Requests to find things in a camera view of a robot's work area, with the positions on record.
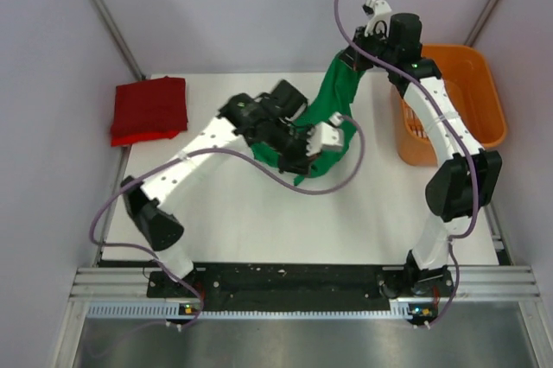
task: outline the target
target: green cloth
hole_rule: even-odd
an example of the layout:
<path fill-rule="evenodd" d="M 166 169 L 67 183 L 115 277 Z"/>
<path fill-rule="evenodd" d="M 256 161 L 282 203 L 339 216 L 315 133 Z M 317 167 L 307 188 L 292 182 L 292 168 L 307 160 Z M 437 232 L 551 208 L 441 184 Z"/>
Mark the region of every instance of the green cloth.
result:
<path fill-rule="evenodd" d="M 308 109 L 294 122 L 296 126 L 318 124 L 326 122 L 335 112 L 352 116 L 350 104 L 353 103 L 359 81 L 364 72 L 354 72 L 346 66 L 337 54 L 322 81 L 319 94 Z M 323 152 L 314 162 L 316 170 L 311 171 L 308 178 L 316 178 L 324 175 L 338 162 L 349 149 L 349 143 L 355 134 L 355 127 L 349 122 L 340 126 L 344 131 L 344 149 L 341 152 Z M 269 148 L 265 143 L 255 143 L 251 146 L 255 159 L 276 168 L 278 153 Z M 294 185 L 299 185 L 305 176 L 298 175 L 294 179 Z"/>

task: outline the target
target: cable clip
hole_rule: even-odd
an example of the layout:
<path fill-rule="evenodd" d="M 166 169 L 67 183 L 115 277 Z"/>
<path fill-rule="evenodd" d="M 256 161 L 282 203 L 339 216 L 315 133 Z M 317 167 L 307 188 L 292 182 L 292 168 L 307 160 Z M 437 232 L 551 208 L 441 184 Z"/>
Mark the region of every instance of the cable clip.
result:
<path fill-rule="evenodd" d="M 328 118 L 327 123 L 331 124 L 334 128 L 338 128 L 340 127 L 343 121 L 344 121 L 344 117 L 341 115 L 341 113 L 337 111 L 331 117 Z"/>
<path fill-rule="evenodd" d="M 363 5 L 363 11 L 368 16 L 374 14 L 374 6 L 376 3 L 377 3 L 377 0 L 366 0 L 365 4 Z"/>
<path fill-rule="evenodd" d="M 186 150 L 180 150 L 176 157 L 179 158 L 181 161 L 190 161 L 192 158 L 188 156 L 188 152 Z"/>
<path fill-rule="evenodd" d="M 438 124 L 442 124 L 446 120 L 454 120 L 454 119 L 458 119 L 458 118 L 461 118 L 461 116 L 459 116 L 459 113 L 457 111 L 448 111 L 446 113 L 442 113 L 438 117 L 435 117 L 430 123 L 424 124 L 423 128 L 424 128 L 424 131 L 426 132 L 426 135 L 428 136 L 428 135 L 430 135 L 430 132 Z"/>

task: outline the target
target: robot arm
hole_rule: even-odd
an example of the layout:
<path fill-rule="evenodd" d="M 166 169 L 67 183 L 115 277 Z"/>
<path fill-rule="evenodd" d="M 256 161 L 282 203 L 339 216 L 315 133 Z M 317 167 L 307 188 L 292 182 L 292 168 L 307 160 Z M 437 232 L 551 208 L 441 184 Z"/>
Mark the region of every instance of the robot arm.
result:
<path fill-rule="evenodd" d="M 228 156 L 215 152 L 188 158 L 205 148 L 241 151 L 254 143 L 266 143 L 278 154 L 280 172 L 308 175 L 311 165 L 324 150 L 341 151 L 339 116 L 298 130 L 292 121 L 307 108 L 307 99 L 290 83 L 281 80 L 271 93 L 256 98 L 241 93 L 219 109 L 219 114 L 171 160 L 182 162 L 151 176 L 124 195 L 127 213 L 144 235 L 159 260 L 183 278 L 193 269 L 182 236 L 184 228 L 173 215 L 194 184 L 217 168 Z M 125 178 L 121 185 L 132 181 Z"/>
<path fill-rule="evenodd" d="M 426 187 L 425 196 L 430 217 L 423 235 L 409 252 L 404 266 L 403 287 L 423 290 L 429 281 L 447 275 L 448 238 L 467 229 L 472 215 L 473 189 L 467 159 L 458 143 L 443 124 L 447 119 L 472 156 L 479 183 L 479 205 L 492 198 L 501 169 L 497 151 L 485 151 L 462 122 L 446 92 L 439 68 L 433 60 L 422 57 L 420 35 L 422 24 L 417 15 L 391 13 L 384 0 L 367 0 L 363 10 L 369 17 L 364 27 L 358 27 L 353 41 L 368 54 L 399 68 L 419 80 L 430 91 L 442 115 L 424 96 L 419 87 L 388 70 L 390 82 L 401 98 L 421 120 L 438 161 L 438 171 Z M 352 70 L 367 70 L 378 64 L 368 60 L 352 47 L 340 58 Z"/>

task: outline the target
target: metal floor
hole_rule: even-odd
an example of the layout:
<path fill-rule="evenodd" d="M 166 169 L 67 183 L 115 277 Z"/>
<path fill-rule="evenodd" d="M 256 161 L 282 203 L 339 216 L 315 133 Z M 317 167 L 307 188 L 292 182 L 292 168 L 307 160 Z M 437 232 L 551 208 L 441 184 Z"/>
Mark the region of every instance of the metal floor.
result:
<path fill-rule="evenodd" d="M 73 368 L 531 368 L 537 362 L 516 303 L 458 303 L 441 325 L 402 320 L 206 320 L 177 333 L 143 320 L 88 320 Z"/>

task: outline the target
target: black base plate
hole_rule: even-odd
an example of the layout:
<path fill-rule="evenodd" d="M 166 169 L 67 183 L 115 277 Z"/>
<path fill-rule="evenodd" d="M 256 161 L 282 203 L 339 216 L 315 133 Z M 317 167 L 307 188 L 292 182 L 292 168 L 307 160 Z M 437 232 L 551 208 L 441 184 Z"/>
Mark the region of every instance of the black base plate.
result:
<path fill-rule="evenodd" d="M 352 312 L 389 310 L 378 281 L 401 272 L 373 265 L 196 263 L 184 280 L 201 292 L 206 311 Z M 194 297 L 161 271 L 149 280 L 150 298 Z M 450 289 L 439 290 L 448 295 Z"/>

